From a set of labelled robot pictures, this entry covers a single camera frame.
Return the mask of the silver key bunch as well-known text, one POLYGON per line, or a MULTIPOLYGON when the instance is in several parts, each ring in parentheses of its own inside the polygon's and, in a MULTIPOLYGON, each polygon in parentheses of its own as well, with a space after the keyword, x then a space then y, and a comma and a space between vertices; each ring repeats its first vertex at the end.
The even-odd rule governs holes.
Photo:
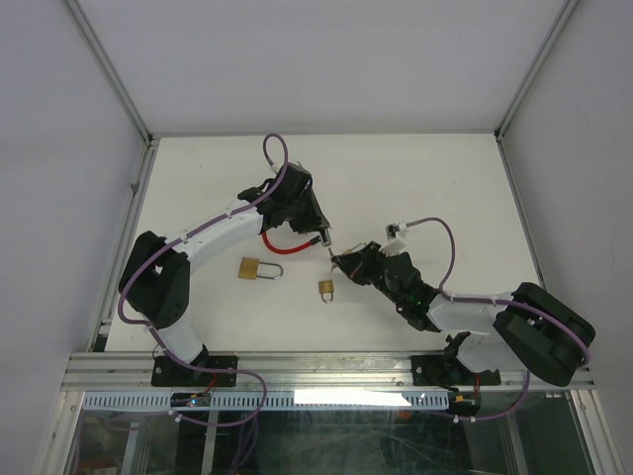
POLYGON ((330 247, 328 249, 330 270, 339 270, 345 277, 351 279, 355 275, 358 266, 361 264, 362 256, 360 251, 365 247, 365 245, 365 242, 360 242, 339 254, 335 254, 330 247))

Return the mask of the red cable lock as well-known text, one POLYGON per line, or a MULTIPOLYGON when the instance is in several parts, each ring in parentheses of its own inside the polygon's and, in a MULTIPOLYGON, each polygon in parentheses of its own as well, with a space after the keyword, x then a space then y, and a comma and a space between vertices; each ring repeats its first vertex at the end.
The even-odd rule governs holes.
POLYGON ((292 233, 290 228, 269 230, 261 235, 263 245, 267 250, 282 256, 293 256, 312 250, 325 250, 327 245, 323 243, 319 233, 299 235, 292 233))

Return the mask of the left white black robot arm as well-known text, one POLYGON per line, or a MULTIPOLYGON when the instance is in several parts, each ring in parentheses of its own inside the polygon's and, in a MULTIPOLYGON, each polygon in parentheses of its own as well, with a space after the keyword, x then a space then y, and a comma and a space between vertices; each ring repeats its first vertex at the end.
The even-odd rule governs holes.
POLYGON ((241 191, 223 213, 191 230, 136 238, 119 282, 120 303, 142 315, 139 323, 174 356, 172 371, 182 382, 199 383, 210 365, 207 348, 185 319, 191 276, 231 246, 285 223, 298 235, 315 233, 310 245, 331 244, 312 175, 296 163, 241 191))

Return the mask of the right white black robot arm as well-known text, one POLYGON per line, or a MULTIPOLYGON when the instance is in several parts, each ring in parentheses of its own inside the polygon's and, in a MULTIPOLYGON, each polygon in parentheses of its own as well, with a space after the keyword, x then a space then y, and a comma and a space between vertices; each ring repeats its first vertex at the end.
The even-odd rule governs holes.
POLYGON ((487 371, 527 371, 565 387, 588 363, 594 327, 534 283, 498 297, 452 295, 425 283, 407 252, 388 254, 374 241, 330 262, 380 292, 414 329, 448 334, 439 363, 423 369, 444 387, 487 371))

